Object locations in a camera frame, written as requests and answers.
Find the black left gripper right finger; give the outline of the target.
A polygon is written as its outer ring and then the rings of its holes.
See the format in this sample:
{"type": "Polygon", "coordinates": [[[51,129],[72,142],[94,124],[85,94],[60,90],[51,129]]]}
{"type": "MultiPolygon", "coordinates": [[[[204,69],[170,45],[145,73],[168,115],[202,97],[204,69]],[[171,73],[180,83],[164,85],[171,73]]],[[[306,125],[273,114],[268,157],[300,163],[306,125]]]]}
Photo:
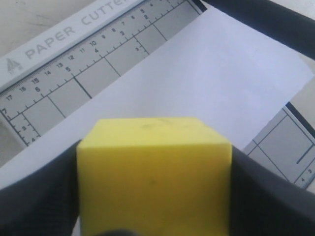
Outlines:
{"type": "Polygon", "coordinates": [[[315,195],[232,148],[229,234],[313,236],[315,195]]]}

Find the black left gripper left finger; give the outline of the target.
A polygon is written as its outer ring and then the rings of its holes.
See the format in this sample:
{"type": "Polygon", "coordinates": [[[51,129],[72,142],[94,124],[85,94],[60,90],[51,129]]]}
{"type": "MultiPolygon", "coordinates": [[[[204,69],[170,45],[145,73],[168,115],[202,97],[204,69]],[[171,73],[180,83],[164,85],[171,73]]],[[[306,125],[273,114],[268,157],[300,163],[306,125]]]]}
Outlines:
{"type": "Polygon", "coordinates": [[[70,236],[79,216],[75,142],[39,170],[1,189],[2,236],[70,236]]]}

